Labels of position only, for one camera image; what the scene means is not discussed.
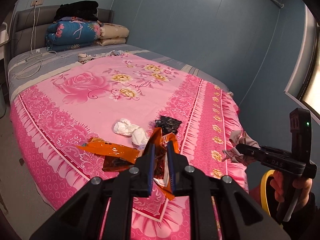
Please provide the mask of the black clothing pile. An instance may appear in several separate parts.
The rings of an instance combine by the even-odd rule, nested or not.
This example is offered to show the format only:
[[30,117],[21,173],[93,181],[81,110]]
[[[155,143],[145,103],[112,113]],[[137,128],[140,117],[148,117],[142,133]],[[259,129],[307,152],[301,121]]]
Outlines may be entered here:
[[97,1],[78,1],[62,4],[56,11],[54,21],[61,20],[64,17],[77,17],[86,21],[97,21],[98,6]]

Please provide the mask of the white tissue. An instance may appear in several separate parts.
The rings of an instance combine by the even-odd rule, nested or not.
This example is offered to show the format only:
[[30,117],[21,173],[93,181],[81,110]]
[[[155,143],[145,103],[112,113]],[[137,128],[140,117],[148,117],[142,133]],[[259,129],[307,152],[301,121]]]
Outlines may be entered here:
[[149,140],[145,129],[132,124],[130,120],[121,118],[115,123],[113,132],[119,135],[130,137],[132,144],[138,147],[146,146]]

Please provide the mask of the pink floral blanket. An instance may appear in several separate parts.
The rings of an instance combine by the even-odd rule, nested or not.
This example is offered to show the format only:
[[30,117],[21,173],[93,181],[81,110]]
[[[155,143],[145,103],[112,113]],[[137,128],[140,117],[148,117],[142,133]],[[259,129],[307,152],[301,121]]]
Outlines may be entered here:
[[176,138],[191,165],[248,187],[245,167],[223,153],[242,126],[232,94],[218,81],[129,53],[54,66],[14,90],[10,113],[27,167],[54,209],[89,179],[115,176],[103,171],[102,156],[80,145],[103,139],[132,147],[133,130],[148,138],[161,116],[180,121]]

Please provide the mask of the grey padded headboard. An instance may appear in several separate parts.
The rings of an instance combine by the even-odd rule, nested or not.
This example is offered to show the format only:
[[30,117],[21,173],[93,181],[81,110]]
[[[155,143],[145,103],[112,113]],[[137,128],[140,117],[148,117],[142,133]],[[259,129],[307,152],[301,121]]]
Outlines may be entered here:
[[[47,28],[60,21],[86,21],[77,17],[64,17],[61,20],[54,21],[57,9],[60,6],[51,5],[45,7],[34,7],[16,13],[10,31],[10,44],[5,52],[10,60],[13,57],[38,48],[46,48],[45,35]],[[99,9],[96,14],[100,26],[104,23],[112,23],[114,18],[113,10]]]

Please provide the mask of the grey striped bed sheet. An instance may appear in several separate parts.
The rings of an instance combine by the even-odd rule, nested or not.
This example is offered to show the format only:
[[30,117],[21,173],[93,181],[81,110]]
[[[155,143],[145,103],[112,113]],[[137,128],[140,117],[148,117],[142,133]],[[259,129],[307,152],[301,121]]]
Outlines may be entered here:
[[110,46],[88,46],[78,49],[61,51],[58,53],[49,53],[46,48],[41,48],[39,57],[27,60],[27,53],[17,55],[10,60],[7,66],[7,84],[9,87],[9,101],[12,102],[16,96],[25,89],[57,74],[66,72],[75,66],[79,66],[78,55],[97,55],[109,53],[111,51],[126,51],[135,54],[144,59],[155,61],[166,66],[181,70],[183,72],[195,75],[201,79],[214,83],[225,92],[228,87],[220,80],[199,70],[196,67],[177,61],[167,56],[149,51],[146,49],[131,46],[129,44],[118,44]]

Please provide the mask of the window frame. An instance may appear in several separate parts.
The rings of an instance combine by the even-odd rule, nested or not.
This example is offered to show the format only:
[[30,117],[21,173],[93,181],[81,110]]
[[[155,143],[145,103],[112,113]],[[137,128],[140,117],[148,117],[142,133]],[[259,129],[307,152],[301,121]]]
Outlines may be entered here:
[[308,7],[304,7],[304,11],[302,43],[284,93],[300,107],[309,110],[313,120],[319,123],[319,113],[304,101],[304,96],[313,78],[315,66],[318,63],[319,25]]

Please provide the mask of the orange snack wrapper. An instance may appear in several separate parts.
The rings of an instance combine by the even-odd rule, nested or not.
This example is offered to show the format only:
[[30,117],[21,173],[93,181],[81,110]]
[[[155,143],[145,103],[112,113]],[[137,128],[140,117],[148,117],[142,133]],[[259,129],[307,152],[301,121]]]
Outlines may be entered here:
[[132,167],[136,159],[147,154],[149,146],[155,145],[155,161],[153,180],[161,188],[168,198],[173,200],[171,187],[169,185],[169,167],[167,159],[167,144],[172,141],[175,153],[179,153],[179,145],[176,138],[177,131],[170,132],[167,129],[156,127],[147,145],[141,150],[124,145],[106,142],[101,138],[91,138],[87,143],[77,146],[78,149],[101,155],[104,157],[103,171],[120,172]]

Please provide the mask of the wall power socket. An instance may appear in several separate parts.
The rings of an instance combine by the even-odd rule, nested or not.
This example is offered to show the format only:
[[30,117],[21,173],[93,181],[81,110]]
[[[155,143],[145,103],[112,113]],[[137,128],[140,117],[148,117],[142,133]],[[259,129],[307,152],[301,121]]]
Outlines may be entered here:
[[34,6],[38,6],[38,5],[42,5],[43,4],[43,0],[33,0],[31,2],[31,7],[34,7]]

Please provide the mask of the beige folded quilt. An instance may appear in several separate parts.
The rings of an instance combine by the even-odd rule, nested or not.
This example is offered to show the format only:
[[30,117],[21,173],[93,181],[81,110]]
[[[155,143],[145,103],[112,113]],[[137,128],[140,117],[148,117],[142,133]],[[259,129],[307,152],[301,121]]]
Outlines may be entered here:
[[100,27],[100,36],[95,43],[100,46],[125,44],[129,33],[129,29],[125,26],[105,23]]

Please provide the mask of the blue floral folded quilt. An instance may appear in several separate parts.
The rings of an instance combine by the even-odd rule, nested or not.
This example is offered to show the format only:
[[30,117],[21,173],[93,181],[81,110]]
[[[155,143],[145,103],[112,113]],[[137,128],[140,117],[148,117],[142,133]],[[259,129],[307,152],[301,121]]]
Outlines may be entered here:
[[47,51],[65,51],[91,46],[101,35],[98,22],[60,21],[51,24],[46,31]]

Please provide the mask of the yellow rimmed black trash bin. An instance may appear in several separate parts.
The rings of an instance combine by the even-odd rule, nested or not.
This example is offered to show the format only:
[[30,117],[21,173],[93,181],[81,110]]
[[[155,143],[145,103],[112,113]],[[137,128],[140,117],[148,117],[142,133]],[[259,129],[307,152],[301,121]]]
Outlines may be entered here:
[[283,191],[272,182],[277,171],[267,171],[260,182],[260,204],[263,210],[282,226],[284,219],[284,197]]

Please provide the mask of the black plastic bag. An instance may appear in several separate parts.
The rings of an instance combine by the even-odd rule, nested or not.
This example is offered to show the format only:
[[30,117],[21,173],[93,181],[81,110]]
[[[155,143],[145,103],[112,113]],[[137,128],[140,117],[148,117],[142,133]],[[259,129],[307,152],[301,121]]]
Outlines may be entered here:
[[155,127],[160,127],[163,135],[170,133],[176,135],[181,123],[182,122],[180,120],[161,115],[160,119],[155,120]]

